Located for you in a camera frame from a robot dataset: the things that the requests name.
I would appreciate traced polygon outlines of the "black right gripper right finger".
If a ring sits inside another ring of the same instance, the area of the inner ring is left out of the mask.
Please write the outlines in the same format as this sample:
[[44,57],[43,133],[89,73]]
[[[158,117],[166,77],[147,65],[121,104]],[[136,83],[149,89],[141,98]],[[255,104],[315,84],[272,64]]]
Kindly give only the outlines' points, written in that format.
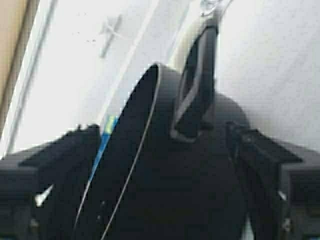
[[226,146],[255,240],[320,237],[320,154],[229,121]]

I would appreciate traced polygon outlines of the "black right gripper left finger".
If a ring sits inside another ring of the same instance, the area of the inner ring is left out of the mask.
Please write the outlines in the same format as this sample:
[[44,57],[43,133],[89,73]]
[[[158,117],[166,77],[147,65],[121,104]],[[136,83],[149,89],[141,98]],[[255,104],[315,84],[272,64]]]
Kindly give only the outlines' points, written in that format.
[[0,237],[69,240],[101,143],[91,124],[0,159]]

